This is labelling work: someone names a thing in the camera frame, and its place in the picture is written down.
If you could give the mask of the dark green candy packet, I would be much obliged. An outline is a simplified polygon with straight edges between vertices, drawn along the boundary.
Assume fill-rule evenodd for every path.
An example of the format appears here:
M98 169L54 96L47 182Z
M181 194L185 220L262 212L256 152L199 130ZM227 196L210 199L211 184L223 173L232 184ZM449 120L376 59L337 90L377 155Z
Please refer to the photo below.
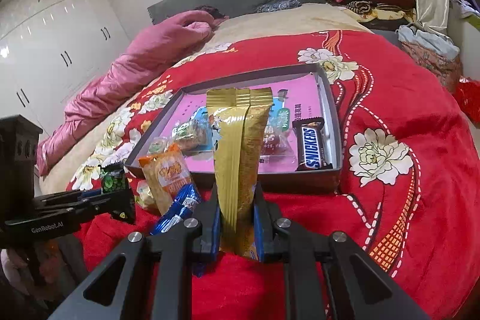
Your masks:
M124 163L122 162L102 166L100 169L102 193L126 190L128 188L128 180L124 171Z

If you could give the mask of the orange snack packet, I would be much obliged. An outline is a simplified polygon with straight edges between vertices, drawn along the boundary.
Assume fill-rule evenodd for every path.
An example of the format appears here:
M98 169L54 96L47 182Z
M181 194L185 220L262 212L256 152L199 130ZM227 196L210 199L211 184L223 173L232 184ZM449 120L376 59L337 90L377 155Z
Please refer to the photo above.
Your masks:
M138 162L161 214L168 211L184 185L193 183L177 143L173 143L165 152L140 157Z

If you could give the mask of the blue snack packet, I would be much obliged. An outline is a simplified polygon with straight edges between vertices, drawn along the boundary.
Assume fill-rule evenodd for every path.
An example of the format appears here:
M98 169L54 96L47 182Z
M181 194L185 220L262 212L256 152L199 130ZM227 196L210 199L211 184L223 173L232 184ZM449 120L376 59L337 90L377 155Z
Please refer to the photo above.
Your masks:
M166 233L176 224L191 218L196 207L202 202L203 198L195 184L185 184L174 197L168 210L154 224L150 235Z

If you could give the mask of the small clear cookie packet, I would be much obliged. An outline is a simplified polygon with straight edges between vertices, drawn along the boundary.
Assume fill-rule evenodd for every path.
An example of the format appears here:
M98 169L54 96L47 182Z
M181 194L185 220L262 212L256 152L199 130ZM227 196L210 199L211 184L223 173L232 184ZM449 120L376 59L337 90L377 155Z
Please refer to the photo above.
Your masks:
M170 144L170 140L167 137L157 136L150 143L147 150L147 154L148 155L162 154L168 150L169 144Z

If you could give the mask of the green label cake packet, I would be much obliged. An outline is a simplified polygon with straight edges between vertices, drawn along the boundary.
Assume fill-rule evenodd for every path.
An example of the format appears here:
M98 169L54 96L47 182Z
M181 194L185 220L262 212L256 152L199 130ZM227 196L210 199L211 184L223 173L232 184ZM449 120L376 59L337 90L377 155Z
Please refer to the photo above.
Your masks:
M208 144L208 126L204 121L191 119L174 127L171 140L188 153Z

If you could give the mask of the snickers bar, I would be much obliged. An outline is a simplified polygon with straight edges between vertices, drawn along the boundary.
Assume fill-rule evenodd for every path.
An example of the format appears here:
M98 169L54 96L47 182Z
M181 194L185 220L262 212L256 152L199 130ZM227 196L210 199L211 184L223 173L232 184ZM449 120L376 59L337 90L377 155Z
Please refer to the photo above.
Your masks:
M292 123L297 138L297 171L318 171L332 169L327 161L323 130L325 120L322 117L301 118Z

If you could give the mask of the clear pastry packet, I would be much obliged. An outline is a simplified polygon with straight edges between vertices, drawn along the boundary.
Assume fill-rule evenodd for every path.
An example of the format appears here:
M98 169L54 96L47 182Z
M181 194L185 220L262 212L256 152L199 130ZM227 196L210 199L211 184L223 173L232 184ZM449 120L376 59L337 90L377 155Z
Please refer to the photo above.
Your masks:
M296 162L295 153L288 141L289 133L289 128L284 127L280 118L270 118L264 130L260 163L292 164Z

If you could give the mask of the gold long snack packet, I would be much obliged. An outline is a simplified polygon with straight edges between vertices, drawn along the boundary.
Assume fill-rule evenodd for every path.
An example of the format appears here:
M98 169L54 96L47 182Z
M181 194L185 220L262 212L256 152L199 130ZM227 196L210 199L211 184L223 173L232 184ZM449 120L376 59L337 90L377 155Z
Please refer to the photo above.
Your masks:
M221 88L207 92L217 196L220 248L256 259L253 200L264 130L273 104L270 88Z

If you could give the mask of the red floral blanket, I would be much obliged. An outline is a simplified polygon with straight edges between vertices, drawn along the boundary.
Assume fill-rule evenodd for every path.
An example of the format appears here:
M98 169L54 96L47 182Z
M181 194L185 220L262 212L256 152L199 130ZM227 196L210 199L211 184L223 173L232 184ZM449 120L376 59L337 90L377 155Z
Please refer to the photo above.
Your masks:
M479 281L479 156L437 79L375 34L308 32L224 43L182 59L112 120L68 187L100 185L180 88L294 64L321 65L343 133L338 189L266 194L314 232L346 232L432 319L460 311Z

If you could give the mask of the dark shallow box tray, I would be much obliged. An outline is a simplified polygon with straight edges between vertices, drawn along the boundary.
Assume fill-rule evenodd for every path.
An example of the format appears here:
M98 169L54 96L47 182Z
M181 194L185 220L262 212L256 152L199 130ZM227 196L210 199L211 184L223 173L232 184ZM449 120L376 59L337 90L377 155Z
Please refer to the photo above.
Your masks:
M172 163L146 159L174 145L194 181L239 188L244 175L264 189L329 193L340 182L340 128L326 72L315 64L213 79L173 95L127 157L137 178L164 183Z

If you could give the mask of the white wardrobe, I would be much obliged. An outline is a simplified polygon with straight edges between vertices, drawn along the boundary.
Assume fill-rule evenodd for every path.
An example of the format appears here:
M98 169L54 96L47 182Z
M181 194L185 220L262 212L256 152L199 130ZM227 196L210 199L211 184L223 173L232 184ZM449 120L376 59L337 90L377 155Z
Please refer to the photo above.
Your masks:
M1 6L1 114L44 136L66 104L104 74L128 37L109 0L11 0Z

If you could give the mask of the pink chinese book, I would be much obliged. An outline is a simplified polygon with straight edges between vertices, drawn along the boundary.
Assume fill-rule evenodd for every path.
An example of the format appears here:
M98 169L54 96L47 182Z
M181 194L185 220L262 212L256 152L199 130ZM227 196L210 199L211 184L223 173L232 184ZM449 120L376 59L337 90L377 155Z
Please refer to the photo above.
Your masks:
M152 145L177 145L193 173L213 173L222 157L240 163L245 152L258 159L259 173L289 174L299 169L294 121L323 112L313 72L237 80L181 93L156 126Z

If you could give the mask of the red plastic bag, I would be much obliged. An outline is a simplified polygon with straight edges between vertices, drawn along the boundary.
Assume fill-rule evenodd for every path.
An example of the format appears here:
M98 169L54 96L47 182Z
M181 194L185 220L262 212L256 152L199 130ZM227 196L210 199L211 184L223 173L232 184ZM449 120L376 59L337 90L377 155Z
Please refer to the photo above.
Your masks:
M480 126L480 81L461 77L453 93L461 111L475 126Z

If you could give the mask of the light blue cloth pile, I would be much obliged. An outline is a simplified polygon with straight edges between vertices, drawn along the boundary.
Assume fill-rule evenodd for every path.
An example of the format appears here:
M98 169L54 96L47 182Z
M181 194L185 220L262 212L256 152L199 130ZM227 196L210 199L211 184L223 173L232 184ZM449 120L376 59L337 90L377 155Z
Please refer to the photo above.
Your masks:
M444 39L437 34L405 25L400 26L396 32L400 42L421 46L443 56L448 61L454 60L460 54L459 47L455 46L449 39Z

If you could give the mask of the patterned grey pillow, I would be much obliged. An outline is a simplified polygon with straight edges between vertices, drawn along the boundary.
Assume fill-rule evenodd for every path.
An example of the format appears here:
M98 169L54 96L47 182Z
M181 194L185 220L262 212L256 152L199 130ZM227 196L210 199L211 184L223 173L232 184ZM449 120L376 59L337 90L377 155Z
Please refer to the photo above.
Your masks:
M264 3L255 9L255 13L271 13L280 10L291 10L301 7L302 3L299 0L280 0L269 3Z

